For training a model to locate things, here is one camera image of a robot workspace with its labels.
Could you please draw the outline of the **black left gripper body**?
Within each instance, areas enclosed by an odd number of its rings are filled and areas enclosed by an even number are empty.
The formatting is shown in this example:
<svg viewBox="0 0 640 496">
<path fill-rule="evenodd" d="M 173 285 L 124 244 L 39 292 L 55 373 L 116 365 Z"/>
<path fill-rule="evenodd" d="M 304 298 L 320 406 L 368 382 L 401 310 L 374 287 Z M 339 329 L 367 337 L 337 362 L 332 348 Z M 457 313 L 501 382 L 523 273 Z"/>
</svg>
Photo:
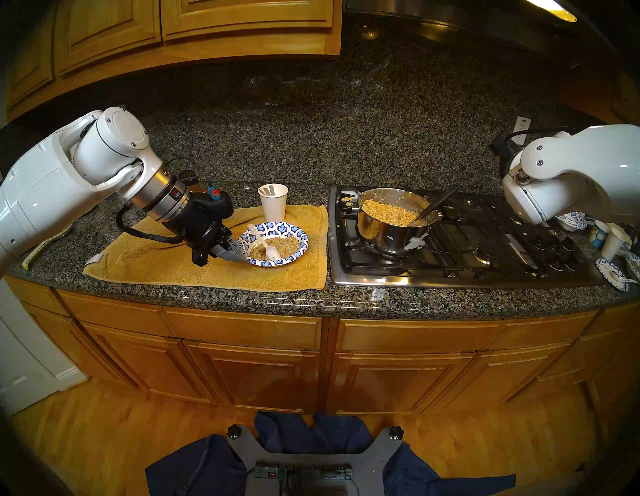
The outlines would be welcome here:
<svg viewBox="0 0 640 496">
<path fill-rule="evenodd" d="M 214 200 L 209 193 L 188 193 L 187 200 L 171 219 L 165 220 L 165 227 L 184 237 L 185 244 L 192 249 L 192 261 L 197 266 L 208 263 L 215 257 L 215 246 L 225 249 L 225 234 L 230 230 L 223 220 L 234 213 L 231 197 L 220 193 Z"/>
</svg>

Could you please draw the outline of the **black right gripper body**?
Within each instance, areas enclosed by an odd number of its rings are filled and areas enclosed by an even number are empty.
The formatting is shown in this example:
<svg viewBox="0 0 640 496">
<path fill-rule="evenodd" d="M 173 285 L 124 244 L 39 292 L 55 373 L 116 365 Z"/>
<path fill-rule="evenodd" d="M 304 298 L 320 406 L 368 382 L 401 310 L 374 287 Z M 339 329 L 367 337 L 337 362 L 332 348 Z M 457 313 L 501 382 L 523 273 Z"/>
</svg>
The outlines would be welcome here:
<svg viewBox="0 0 640 496">
<path fill-rule="evenodd" d="M 498 135 L 493 140 L 493 154 L 499 158 L 499 167 L 507 168 L 517 153 L 523 150 L 523 146 L 515 143 L 508 135 Z"/>
</svg>

